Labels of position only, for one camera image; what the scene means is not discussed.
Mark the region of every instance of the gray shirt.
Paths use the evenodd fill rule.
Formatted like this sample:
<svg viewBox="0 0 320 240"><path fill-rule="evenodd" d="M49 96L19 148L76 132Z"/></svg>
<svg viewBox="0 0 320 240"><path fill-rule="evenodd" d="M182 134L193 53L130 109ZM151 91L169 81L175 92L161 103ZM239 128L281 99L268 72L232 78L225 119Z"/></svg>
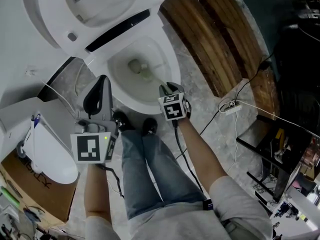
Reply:
<svg viewBox="0 0 320 240"><path fill-rule="evenodd" d="M231 177L210 187L212 210L202 202L175 203L129 220L132 240L269 240L272 223L263 207ZM101 217L86 219L87 240L119 240L112 225Z"/></svg>

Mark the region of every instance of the leg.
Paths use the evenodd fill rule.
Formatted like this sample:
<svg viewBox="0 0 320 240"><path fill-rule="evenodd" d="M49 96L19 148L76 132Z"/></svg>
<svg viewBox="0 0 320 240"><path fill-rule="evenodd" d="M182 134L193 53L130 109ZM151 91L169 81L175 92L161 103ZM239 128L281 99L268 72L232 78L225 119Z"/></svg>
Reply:
<svg viewBox="0 0 320 240"><path fill-rule="evenodd" d="M121 134L123 191L128 219L164 207L147 169L142 137L135 130Z"/></svg>
<svg viewBox="0 0 320 240"><path fill-rule="evenodd" d="M205 195L182 171L174 155L154 134L143 137L144 154L166 205L206 200Z"/></svg>

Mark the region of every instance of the power strip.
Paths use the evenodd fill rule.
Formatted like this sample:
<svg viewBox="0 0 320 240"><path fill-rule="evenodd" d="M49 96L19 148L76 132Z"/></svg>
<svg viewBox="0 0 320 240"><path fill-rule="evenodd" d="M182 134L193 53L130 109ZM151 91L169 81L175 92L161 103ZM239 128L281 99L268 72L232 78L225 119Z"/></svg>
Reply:
<svg viewBox="0 0 320 240"><path fill-rule="evenodd" d="M224 110L227 115L231 115L235 112L238 112L242 109L242 105L238 102L235 103L235 106L228 107Z"/></svg>

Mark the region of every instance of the shirt sleeve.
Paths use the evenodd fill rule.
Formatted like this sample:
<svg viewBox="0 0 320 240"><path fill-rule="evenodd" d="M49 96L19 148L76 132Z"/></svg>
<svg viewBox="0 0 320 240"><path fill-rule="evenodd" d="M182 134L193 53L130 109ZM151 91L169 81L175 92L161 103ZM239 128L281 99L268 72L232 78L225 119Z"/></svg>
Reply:
<svg viewBox="0 0 320 240"><path fill-rule="evenodd" d="M88 240L120 240L110 222L104 218L90 216L85 220L85 239Z"/></svg>
<svg viewBox="0 0 320 240"><path fill-rule="evenodd" d="M213 209L221 222L229 220L257 239L272 238L272 223L261 204L249 196L231 177L223 176L210 187Z"/></svg>

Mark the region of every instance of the gray tile floor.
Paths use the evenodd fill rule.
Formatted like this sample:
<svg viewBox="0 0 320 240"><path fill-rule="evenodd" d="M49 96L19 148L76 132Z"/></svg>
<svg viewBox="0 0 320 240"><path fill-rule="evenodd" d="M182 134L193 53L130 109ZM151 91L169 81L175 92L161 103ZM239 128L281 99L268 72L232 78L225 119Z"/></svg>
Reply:
<svg viewBox="0 0 320 240"><path fill-rule="evenodd" d="M192 105L191 122L193 123L197 131L201 132L212 120L213 115L218 110L219 103L228 102L233 99L237 91L248 80L242 80L241 83L223 99L215 97L212 94L198 66L194 62L193 58L191 57L182 41L179 39L178 35L163 17L162 20L164 22L163 28L173 45L179 62L182 85L185 89L187 99ZM75 93L75 79L82 63L82 60L74 59L51 85L73 106L75 106L77 99ZM83 90L85 86L94 78L95 77L90 72L90 70L86 66L84 66L77 81L77 92L80 93L81 90ZM46 99L50 100L53 98L56 98L56 95L52 91L48 91ZM253 105L255 104L250 85L246 85L246 87L241 91L239 98L247 103ZM124 104L120 103L117 100L114 100L113 103L115 109L119 108L127 113L129 119L134 124L134 126L136 126L136 128L140 128L144 119L148 117L147 115L130 110ZM255 108L246 105L242 106L242 110L240 110L237 115L238 118L236 123L236 130L238 136L246 132L245 136L247 141L255 141L256 135L253 134L252 130L248 129L250 125L252 125L255 121L256 115L257 110ZM191 174L188 172L183 157L179 156L180 152L175 140L172 127L165 122L164 118L161 115L157 115L154 118L156 118L159 124L158 135L171 149L182 169L190 176ZM254 155L248 149L245 149L242 146L238 145L236 162L234 163L236 151L235 120L235 114L225 115L219 113L202 133L202 137L215 152L223 168L226 171L229 170L228 174L232 178L234 178L242 188L250 193L249 186L252 183L252 180L246 175L246 172L250 171L253 175L257 176L261 170L261 159L257 155ZM180 141L182 148L184 149L186 145L183 141L181 133ZM114 151L114 157L109 166L115 170L122 182L123 175L121 170L121 156L122 142L121 138L118 138ZM186 152L186 157L190 163L190 167L193 168L188 152ZM62 226L60 228L64 229L69 234L77 235L83 238L85 235L84 189L87 176L86 166L81 166L79 168L79 171L81 175L74 195L69 221L65 226ZM115 231L119 234L120 238L122 240L128 240L130 239L130 235L124 200L116 193L118 189L116 180L114 179L113 175L107 173L107 176L110 187L115 190L113 191L112 189L110 189L112 224Z"/></svg>

